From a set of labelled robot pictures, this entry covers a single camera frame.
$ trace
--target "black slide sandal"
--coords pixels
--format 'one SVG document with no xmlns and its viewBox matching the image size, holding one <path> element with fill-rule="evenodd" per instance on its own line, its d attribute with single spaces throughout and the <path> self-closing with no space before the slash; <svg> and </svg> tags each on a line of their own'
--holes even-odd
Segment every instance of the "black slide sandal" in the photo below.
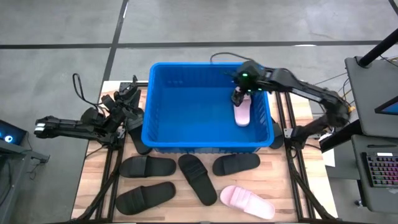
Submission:
<svg viewBox="0 0 398 224">
<path fill-rule="evenodd" d="M 230 175 L 259 165 L 260 157 L 257 154 L 232 154 L 217 158 L 213 164 L 213 173 L 217 176 Z"/>
<path fill-rule="evenodd" d="M 206 167 L 193 155 L 183 155 L 178 165 L 189 185 L 193 188 L 202 204 L 209 206 L 217 201 L 217 193 L 207 175 Z"/>
<path fill-rule="evenodd" d="M 132 142 L 137 149 L 137 152 L 141 155 L 146 155 L 151 152 L 152 148 L 144 145 L 141 139 L 142 132 L 142 121 L 134 121 L 133 119 L 127 119 L 126 123 L 127 131 L 130 134 Z"/>
<path fill-rule="evenodd" d="M 122 177 L 162 177 L 172 175 L 175 161 L 151 156 L 133 156 L 122 162 L 119 173 Z"/>
<path fill-rule="evenodd" d="M 284 145 L 284 134 L 279 124 L 272 119 L 272 127 L 274 128 L 274 142 L 269 146 L 271 149 L 278 149 Z"/>
<path fill-rule="evenodd" d="M 124 215 L 135 215 L 160 205 L 174 196 L 175 186 L 171 182 L 148 187 L 140 186 L 118 196 L 116 208 Z"/>
</svg>

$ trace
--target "computer monitor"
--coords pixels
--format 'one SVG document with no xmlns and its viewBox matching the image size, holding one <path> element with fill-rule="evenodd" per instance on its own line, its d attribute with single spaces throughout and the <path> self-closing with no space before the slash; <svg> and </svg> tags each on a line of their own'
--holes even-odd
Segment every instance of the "computer monitor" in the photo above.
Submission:
<svg viewBox="0 0 398 224">
<path fill-rule="evenodd" d="M 380 114 L 398 115 L 398 96 L 383 103 L 381 106 L 378 106 L 376 109 L 374 109 L 374 112 Z"/>
<path fill-rule="evenodd" d="M 0 140 L 19 146 L 21 145 L 25 135 L 25 130 L 0 120 Z"/>
</svg>

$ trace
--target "pink slipper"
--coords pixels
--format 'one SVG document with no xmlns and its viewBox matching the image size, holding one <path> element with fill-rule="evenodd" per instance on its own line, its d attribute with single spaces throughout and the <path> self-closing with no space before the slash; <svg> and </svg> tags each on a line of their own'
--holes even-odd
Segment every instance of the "pink slipper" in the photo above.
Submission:
<svg viewBox="0 0 398 224">
<path fill-rule="evenodd" d="M 245 94 L 242 103 L 239 106 L 234 105 L 235 122 L 240 127 L 245 127 L 250 123 L 250 104 L 251 97 Z"/>
<path fill-rule="evenodd" d="M 272 219 L 275 215 L 275 208 L 270 202 L 235 185 L 224 188 L 220 200 L 228 207 L 240 209 L 263 219 Z"/>
</svg>

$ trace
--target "wooden table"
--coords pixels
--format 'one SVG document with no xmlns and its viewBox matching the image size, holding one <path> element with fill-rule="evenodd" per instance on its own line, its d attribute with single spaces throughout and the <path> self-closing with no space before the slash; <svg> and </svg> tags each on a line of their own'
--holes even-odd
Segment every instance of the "wooden table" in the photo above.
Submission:
<svg viewBox="0 0 398 224">
<path fill-rule="evenodd" d="M 120 82 L 108 81 L 104 82 L 101 96 L 109 94 L 113 96 L 113 92 L 118 90 Z M 141 99 L 139 107 L 145 109 L 146 88 L 141 88 Z M 287 125 L 290 125 L 287 114 L 287 107 L 284 101 L 285 117 Z M 297 125 L 305 125 L 312 121 L 312 113 L 308 100 L 297 95 L 291 95 L 294 114 Z M 269 95 L 270 109 L 272 117 L 279 122 L 277 104 L 274 95 Z M 319 146 L 316 140 L 308 140 L 310 144 Z M 99 148 L 100 144 L 91 141 L 88 145 L 87 153 Z M 116 159 L 116 153 L 113 155 L 113 162 Z M 217 177 L 212 173 L 211 166 L 216 158 L 221 154 L 195 154 L 208 170 L 208 175 L 219 195 L 221 190 L 228 185 L 238 185 L 253 191 L 260 197 L 267 199 L 274 204 L 276 213 L 272 222 L 292 222 L 297 221 L 294 200 L 292 195 L 292 187 L 290 184 L 289 170 L 287 167 L 287 159 L 285 155 L 285 147 L 279 149 L 271 149 L 268 147 L 261 148 L 257 154 L 261 158 L 261 164 L 258 168 L 240 172 L 224 177 Z M 174 159 L 176 162 L 181 154 L 161 154 L 155 151 L 150 153 L 154 157 L 166 157 Z M 126 138 L 123 160 L 138 156 L 134 144 L 129 135 Z M 106 158 L 106 149 L 93 154 L 84 163 L 81 173 L 78 192 L 73 207 L 72 218 L 81 215 L 87 206 L 98 193 L 101 185 L 101 179 L 104 170 Z M 335 203 L 330 189 L 328 176 L 325 165 L 323 163 L 322 154 L 318 149 L 306 146 L 303 150 L 303 158 L 308 174 L 308 181 L 311 191 L 315 194 L 320 203 L 327 211 L 337 217 Z M 123 215 L 115 209 L 114 222 L 264 222 L 260 218 L 248 215 L 237 210 L 233 210 L 223 205 L 220 200 L 212 206 L 204 206 L 201 204 L 193 189 L 185 180 L 181 170 L 177 166 L 176 172 L 168 177 L 149 177 L 128 179 L 120 177 L 118 186 L 118 195 L 132 190 L 140 185 L 148 186 L 165 181 L 171 181 L 175 184 L 177 193 L 172 200 L 165 202 L 155 208 L 148 209 L 137 215 Z M 110 190 L 104 201 L 104 212 L 108 211 Z M 304 194 L 300 191 L 300 200 L 304 210 L 305 217 L 308 217 L 305 205 Z"/>
</svg>

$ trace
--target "computer keyboard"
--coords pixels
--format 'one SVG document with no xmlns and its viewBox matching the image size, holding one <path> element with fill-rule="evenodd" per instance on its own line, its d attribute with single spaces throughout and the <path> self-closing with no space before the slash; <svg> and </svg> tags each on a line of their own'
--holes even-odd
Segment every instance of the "computer keyboard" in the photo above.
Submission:
<svg viewBox="0 0 398 224">
<path fill-rule="evenodd" d="M 398 188 L 398 154 L 363 152 L 362 158 L 372 187 Z"/>
</svg>

